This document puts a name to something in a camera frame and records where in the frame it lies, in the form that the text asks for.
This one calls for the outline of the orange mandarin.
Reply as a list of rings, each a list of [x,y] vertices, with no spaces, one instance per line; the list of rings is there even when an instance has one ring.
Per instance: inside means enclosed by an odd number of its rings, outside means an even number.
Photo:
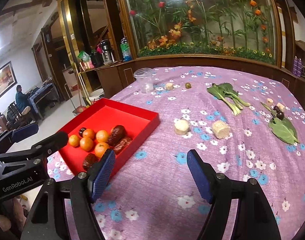
[[[95,138],[97,140],[97,142],[107,142],[108,139],[109,139],[109,133],[102,129],[102,130],[99,130],[97,131],[96,135],[95,135]]]
[[[82,150],[89,152],[93,148],[94,142],[91,138],[83,137],[79,144]]]
[[[76,135],[73,134],[68,138],[68,143],[72,146],[72,147],[79,147],[80,145],[80,138]]]
[[[106,152],[106,150],[108,150],[108,149],[110,149],[110,146],[108,143],[106,143],[106,142],[97,143],[94,148],[95,156],[97,158],[101,158],[104,155],[104,153]]]

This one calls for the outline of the dark plum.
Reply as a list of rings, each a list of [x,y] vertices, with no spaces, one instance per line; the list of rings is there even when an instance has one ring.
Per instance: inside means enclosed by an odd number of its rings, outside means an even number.
[[[82,127],[82,128],[79,129],[78,134],[79,134],[79,136],[80,136],[81,138],[83,137],[83,132],[84,132],[86,129],[87,129],[87,128],[85,128],[85,127]]]

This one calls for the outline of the dark red jujube date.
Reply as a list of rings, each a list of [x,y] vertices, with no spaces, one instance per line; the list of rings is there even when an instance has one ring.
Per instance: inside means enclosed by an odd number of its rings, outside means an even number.
[[[126,134],[125,127],[122,125],[117,125],[112,128],[107,143],[110,146],[116,146],[116,144],[120,142],[121,139],[123,139],[123,137],[125,137],[125,134]]]

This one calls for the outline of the square white banana chunk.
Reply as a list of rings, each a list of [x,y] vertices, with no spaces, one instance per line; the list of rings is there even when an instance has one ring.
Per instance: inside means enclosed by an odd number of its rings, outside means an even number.
[[[230,126],[222,120],[218,120],[212,124],[212,132],[217,139],[224,139],[229,136]]]

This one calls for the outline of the round white banana chunk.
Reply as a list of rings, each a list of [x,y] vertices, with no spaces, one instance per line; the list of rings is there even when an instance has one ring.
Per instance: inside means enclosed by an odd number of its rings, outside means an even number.
[[[189,132],[189,123],[187,122],[187,120],[178,119],[174,123],[174,129],[177,135],[185,135]]]

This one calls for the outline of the round red jujube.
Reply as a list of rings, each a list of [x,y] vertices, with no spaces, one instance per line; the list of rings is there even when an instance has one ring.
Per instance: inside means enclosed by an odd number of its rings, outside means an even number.
[[[95,154],[89,153],[88,155],[85,156],[85,158],[82,162],[82,168],[85,171],[88,171],[91,168],[91,166],[98,161],[99,161],[99,159]]]

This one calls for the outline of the wooden chair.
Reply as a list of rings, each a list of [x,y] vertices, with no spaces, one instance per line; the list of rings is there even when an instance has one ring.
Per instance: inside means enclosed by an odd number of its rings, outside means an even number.
[[[16,103],[12,102],[7,110],[7,128],[17,129],[35,122],[35,118],[29,109],[28,113],[22,114]]]

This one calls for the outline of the seated person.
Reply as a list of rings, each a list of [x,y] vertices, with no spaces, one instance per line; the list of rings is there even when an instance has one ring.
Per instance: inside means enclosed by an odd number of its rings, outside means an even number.
[[[17,85],[16,87],[16,96],[15,101],[16,105],[18,107],[18,110],[22,115],[26,115],[31,110],[31,106],[29,103],[29,98],[31,96],[31,92],[28,92],[27,94],[24,94],[22,92],[21,85]]]

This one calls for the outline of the red broom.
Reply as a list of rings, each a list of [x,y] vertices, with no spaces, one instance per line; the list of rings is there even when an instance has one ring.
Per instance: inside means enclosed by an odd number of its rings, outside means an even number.
[[[74,66],[71,66],[68,70],[69,77],[65,83],[65,90],[67,94],[70,94],[69,100],[73,106],[73,115],[77,116],[90,107],[88,98],[85,97],[82,85],[79,80],[78,71]]]

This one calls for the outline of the framed landscape painting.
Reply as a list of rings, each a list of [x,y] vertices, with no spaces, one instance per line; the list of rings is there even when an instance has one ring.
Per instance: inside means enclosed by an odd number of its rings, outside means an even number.
[[[11,61],[0,68],[0,98],[14,85],[17,84],[16,76]]]

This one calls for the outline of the white plastic bucket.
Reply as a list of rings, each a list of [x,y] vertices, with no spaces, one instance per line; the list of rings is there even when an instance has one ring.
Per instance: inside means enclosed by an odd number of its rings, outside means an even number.
[[[104,90],[99,88],[89,94],[89,100],[91,103],[95,103],[96,101],[100,100],[101,98],[105,97]]]

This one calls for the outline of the green olive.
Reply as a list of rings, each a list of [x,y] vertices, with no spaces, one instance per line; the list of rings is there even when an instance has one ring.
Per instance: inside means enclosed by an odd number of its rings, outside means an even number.
[[[191,83],[189,83],[189,82],[185,83],[185,88],[190,89],[191,88]]]

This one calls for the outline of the large green leaf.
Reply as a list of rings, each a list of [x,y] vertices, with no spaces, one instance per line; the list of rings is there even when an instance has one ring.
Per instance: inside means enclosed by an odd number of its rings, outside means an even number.
[[[270,112],[271,118],[268,122],[268,126],[271,129],[271,132],[279,140],[289,145],[300,143],[295,127],[285,115],[284,119],[280,120],[276,117],[276,112],[273,110],[273,107],[270,107],[263,102],[261,105]]]

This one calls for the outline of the dark cherries on leaf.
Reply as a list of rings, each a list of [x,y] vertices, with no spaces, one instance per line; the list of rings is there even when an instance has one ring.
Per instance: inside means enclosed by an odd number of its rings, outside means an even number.
[[[280,120],[284,119],[284,112],[278,107],[278,106],[274,106],[273,110],[276,112],[276,117]]]

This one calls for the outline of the dark thermos flask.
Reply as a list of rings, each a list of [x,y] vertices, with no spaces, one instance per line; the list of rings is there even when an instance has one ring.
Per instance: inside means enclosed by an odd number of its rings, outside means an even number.
[[[102,40],[100,42],[100,47],[102,49],[102,57],[104,65],[108,65],[114,62],[114,56],[112,53],[112,47],[109,40]]]

